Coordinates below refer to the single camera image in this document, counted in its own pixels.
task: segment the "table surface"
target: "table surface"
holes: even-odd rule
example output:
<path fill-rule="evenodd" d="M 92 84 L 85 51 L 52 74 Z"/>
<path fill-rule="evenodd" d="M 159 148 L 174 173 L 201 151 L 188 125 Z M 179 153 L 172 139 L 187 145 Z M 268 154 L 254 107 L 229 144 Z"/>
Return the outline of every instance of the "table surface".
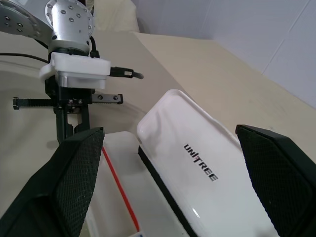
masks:
<path fill-rule="evenodd" d="M 314 162 L 316 110 L 251 69 L 211 40 L 127 32 L 94 32 L 97 49 L 112 66 L 133 68 L 143 80 L 109 78 L 101 92 L 122 93 L 122 105 L 91 105 L 91 127 L 106 133 L 136 134 L 141 118 L 169 89 L 190 95 L 231 133 L 237 124 L 269 129 L 290 137 Z M 0 33 L 0 52 L 47 58 L 32 39 Z M 0 58 L 0 216 L 27 180 L 52 156 L 56 141 L 51 109 L 14 111 L 12 97 L 47 98 L 38 79 L 43 63 Z"/>

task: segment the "white fabric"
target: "white fabric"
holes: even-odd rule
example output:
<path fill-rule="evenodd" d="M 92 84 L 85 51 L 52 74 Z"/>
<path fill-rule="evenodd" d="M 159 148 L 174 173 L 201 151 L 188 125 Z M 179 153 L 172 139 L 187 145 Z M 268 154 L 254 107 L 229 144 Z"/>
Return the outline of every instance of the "white fabric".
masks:
<path fill-rule="evenodd" d="M 131 0 L 94 0 L 94 16 L 97 30 L 139 32 L 136 6 Z"/>

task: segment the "red line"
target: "red line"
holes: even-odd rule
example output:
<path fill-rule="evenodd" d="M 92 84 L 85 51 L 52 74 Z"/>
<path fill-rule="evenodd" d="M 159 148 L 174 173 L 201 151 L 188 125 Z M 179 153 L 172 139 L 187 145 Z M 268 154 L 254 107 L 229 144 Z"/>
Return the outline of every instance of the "red line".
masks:
<path fill-rule="evenodd" d="M 108 165 L 109 165 L 109 168 L 110 168 L 110 170 L 111 170 L 111 172 L 112 172 L 112 175 L 113 175 L 113 177 L 114 177 L 114 179 L 115 179 L 115 182 L 116 182 L 116 184 L 117 184 L 117 186 L 118 186 L 119 192 L 120 192 L 120 194 L 122 195 L 122 198 L 123 198 L 123 200 L 124 200 L 124 202 L 125 202 L 125 205 L 126 205 L 126 207 L 127 207 L 127 210 L 128 210 L 128 212 L 129 212 L 129 214 L 130 214 L 130 216 L 131 216 L 131 218 L 132 218 L 132 220 L 133 220 L 133 222 L 134 222 L 134 225 L 135 225 L 135 227 L 136 227 L 136 230 L 137 230 L 137 232 L 139 232 L 139 231 L 140 231 L 140 228 L 139 228 L 139 224 L 138 224 L 137 218 L 136 218 L 136 216 L 135 216 L 135 213 L 134 213 L 134 211 L 133 211 L 131 205 L 129 204 L 129 201 L 128 201 L 127 196 L 126 196 L 126 194 L 125 194 L 125 192 L 124 192 L 124 190 L 123 190 L 123 187 L 122 187 L 122 185 L 121 185 L 120 182 L 119 182 L 118 175 L 116 174 L 116 172 L 115 172 L 115 170 L 114 170 L 114 168 L 113 168 L 113 165 L 112 165 L 112 163 L 111 163 L 111 161 L 110 161 L 110 158 L 109 158 L 108 154 L 106 153 L 104 147 L 102 147 L 102 152 L 103 152 L 103 155 L 104 155 L 104 157 L 105 157 L 105 160 L 107 161 L 107 163 L 108 163 Z"/>

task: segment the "black trim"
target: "black trim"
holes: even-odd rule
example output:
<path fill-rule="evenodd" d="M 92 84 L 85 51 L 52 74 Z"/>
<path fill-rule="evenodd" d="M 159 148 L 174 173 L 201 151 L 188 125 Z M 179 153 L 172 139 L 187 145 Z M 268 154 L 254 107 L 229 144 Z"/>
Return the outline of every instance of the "black trim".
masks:
<path fill-rule="evenodd" d="M 177 216 L 178 220 L 180 221 L 180 223 L 183 226 L 183 228 L 185 229 L 185 231 L 188 233 L 188 235 L 190 237 L 198 237 L 198 235 L 195 233 L 195 231 L 190 226 L 190 223 L 188 222 L 188 220 L 186 219 L 185 215 L 181 211 L 181 209 L 178 206 L 177 202 L 175 201 L 175 199 L 173 198 L 173 196 L 169 192 L 169 190 L 166 187 L 166 185 L 163 183 L 160 175 L 155 170 L 154 166 L 152 165 L 152 163 L 150 162 L 150 160 L 148 159 L 148 157 L 146 156 L 146 154 L 144 153 L 144 151 L 142 150 L 141 147 L 138 148 L 138 155 L 139 155 L 140 159 L 142 160 L 142 162 L 145 164 L 145 166 L 148 169 L 148 171 L 150 172 L 150 174 L 152 175 L 154 181 L 157 183 L 157 185 L 160 188 L 163 196 L 166 198 L 166 200 L 169 203 L 172 211 Z"/>

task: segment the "white wall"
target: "white wall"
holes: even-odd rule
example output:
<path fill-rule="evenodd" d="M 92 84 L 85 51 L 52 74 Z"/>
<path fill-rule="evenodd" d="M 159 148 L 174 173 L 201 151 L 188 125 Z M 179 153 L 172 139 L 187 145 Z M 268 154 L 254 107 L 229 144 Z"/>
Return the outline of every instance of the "white wall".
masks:
<path fill-rule="evenodd" d="M 152 34 L 214 39 L 316 108 L 316 0 L 133 0 Z"/>

